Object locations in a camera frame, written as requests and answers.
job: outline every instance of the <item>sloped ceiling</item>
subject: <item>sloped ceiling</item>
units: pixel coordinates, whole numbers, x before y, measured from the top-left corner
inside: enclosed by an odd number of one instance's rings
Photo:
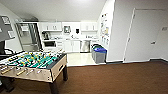
[[[97,21],[106,0],[0,0],[21,18],[39,21]]]

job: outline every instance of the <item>stainless steel refrigerator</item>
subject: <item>stainless steel refrigerator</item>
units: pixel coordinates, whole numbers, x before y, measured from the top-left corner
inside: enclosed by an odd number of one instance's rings
[[[42,49],[37,23],[16,23],[16,28],[24,51]]]

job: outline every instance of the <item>foosball table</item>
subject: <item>foosball table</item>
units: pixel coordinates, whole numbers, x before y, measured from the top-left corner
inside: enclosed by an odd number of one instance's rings
[[[20,52],[0,61],[0,76],[48,82],[51,93],[58,94],[56,78],[63,70],[67,81],[67,55],[51,52]]]

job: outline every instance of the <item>dark floor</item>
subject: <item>dark floor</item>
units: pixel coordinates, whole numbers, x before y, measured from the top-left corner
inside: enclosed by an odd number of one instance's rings
[[[168,64],[158,61],[68,67],[57,77],[60,94],[168,94]],[[16,79],[11,93],[50,94],[48,83]]]

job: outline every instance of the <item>upper cabinet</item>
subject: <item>upper cabinet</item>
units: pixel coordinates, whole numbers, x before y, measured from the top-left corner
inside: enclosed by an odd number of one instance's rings
[[[61,22],[42,22],[43,31],[62,31]]]
[[[97,31],[97,22],[81,22],[81,31]]]

